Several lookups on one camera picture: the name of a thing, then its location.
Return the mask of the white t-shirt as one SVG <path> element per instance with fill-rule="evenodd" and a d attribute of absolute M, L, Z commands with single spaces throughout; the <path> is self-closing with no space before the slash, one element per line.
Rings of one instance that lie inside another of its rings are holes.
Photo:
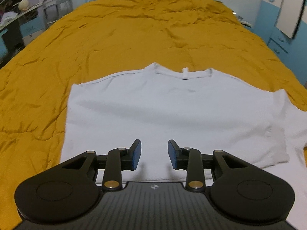
<path fill-rule="evenodd" d="M 204 154 L 222 149 L 284 179 L 295 192 L 288 222 L 306 229 L 306 112 L 280 89 L 269 92 L 209 68 L 174 72 L 157 63 L 71 87 L 61 161 L 142 142 L 123 181 L 184 181 L 168 141 Z"/>

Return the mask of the mustard yellow bed cover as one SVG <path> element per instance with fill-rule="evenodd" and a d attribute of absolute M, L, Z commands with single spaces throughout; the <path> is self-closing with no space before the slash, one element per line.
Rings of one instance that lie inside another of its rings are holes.
<path fill-rule="evenodd" d="M 1 69 L 1 229 L 20 223 L 25 179 L 59 163 L 73 84 L 158 62 L 208 67 L 263 90 L 284 89 L 306 110 L 306 89 L 258 36 L 214 0 L 97 0 L 78 7 Z"/>

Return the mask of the blue and white wardrobe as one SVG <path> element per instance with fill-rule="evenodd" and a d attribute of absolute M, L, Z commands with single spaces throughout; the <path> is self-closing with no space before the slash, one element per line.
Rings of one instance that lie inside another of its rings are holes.
<path fill-rule="evenodd" d="M 306 0 L 262 0 L 253 32 L 306 84 Z"/>

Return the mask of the desk shelf unit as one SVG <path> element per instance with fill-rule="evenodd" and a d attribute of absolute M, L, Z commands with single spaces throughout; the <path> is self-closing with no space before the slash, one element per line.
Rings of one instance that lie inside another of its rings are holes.
<path fill-rule="evenodd" d="M 1 0 L 1 66 L 45 30 L 42 0 L 28 0 L 24 12 L 18 9 L 20 1 Z"/>

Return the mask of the grey chair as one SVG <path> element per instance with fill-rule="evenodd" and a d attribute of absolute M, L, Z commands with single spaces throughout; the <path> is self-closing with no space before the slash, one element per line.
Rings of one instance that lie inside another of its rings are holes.
<path fill-rule="evenodd" d="M 73 11 L 72 0 L 43 0 L 43 20 L 45 28 L 49 28 L 63 16 Z"/>

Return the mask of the cream round ball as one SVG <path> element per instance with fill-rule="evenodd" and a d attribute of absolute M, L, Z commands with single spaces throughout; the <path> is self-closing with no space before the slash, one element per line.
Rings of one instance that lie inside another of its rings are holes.
<path fill-rule="evenodd" d="M 29 8 L 29 1 L 28 0 L 21 0 L 18 4 L 18 9 L 20 11 L 26 11 Z"/>

